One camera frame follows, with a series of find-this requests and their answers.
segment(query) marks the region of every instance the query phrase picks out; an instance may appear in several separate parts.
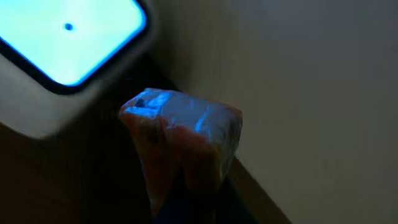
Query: wrapped candy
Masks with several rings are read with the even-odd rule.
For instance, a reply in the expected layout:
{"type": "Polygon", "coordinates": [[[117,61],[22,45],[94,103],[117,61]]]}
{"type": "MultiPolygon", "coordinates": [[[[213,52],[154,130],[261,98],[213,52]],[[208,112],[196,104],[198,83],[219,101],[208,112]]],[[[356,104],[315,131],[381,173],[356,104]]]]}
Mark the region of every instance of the wrapped candy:
{"type": "Polygon", "coordinates": [[[178,172],[195,197],[213,197],[239,144],[242,112],[176,91],[145,89],[120,112],[146,178],[152,215],[164,204],[178,172]]]}

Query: glowing screen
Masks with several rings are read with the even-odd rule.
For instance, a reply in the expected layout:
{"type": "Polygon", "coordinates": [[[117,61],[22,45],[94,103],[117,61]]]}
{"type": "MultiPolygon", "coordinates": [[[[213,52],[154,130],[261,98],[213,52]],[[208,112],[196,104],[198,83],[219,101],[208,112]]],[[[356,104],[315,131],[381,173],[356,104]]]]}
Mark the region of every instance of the glowing screen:
{"type": "Polygon", "coordinates": [[[0,0],[0,38],[51,80],[78,86],[145,28],[135,0],[0,0]]]}

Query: plastic wrap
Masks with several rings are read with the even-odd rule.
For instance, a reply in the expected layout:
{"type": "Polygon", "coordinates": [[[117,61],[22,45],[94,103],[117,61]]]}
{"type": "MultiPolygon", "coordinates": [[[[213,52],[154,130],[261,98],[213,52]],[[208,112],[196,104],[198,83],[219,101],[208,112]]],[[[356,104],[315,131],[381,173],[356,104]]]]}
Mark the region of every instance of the plastic wrap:
{"type": "Polygon", "coordinates": [[[146,89],[121,108],[156,215],[182,170],[198,197],[217,193],[239,144],[242,113],[176,91],[146,89]]]}

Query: illuminated screen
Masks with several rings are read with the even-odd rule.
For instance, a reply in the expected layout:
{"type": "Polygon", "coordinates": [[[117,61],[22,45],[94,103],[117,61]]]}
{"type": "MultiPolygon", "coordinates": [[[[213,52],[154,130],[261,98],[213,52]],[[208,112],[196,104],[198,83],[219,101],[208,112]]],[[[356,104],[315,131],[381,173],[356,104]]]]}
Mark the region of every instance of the illuminated screen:
{"type": "Polygon", "coordinates": [[[146,26],[135,0],[0,0],[0,38],[51,80],[78,86],[146,26]]]}

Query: small wrapped package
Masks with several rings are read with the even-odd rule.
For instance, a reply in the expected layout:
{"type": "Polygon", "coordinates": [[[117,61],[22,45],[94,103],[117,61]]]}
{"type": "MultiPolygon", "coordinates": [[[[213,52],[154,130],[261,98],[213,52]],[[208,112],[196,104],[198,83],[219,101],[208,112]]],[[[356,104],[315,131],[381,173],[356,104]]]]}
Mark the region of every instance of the small wrapped package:
{"type": "Polygon", "coordinates": [[[182,170],[195,197],[213,197],[239,144],[242,112],[176,91],[145,89],[120,112],[141,158],[152,215],[182,170]]]}

